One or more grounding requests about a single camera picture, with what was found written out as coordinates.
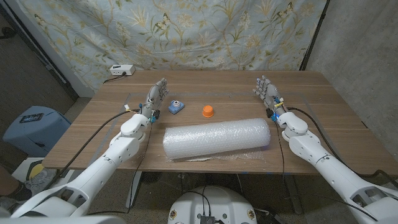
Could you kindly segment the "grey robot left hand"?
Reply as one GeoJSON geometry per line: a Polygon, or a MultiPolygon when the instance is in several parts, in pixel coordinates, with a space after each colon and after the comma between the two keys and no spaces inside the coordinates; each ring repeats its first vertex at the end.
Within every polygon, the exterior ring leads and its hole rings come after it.
{"type": "Polygon", "coordinates": [[[160,116],[161,104],[168,93],[167,79],[162,78],[149,90],[146,101],[141,108],[141,114],[150,119],[153,117],[158,119],[160,116]]]}

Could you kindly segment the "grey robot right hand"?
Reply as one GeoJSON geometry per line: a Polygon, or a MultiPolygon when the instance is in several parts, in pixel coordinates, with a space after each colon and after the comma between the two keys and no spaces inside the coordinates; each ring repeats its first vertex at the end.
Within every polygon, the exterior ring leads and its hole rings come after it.
{"type": "Polygon", "coordinates": [[[278,92],[277,87],[265,76],[257,78],[253,92],[263,101],[267,117],[273,121],[276,121],[280,115],[287,112],[284,106],[284,99],[278,92]]]}

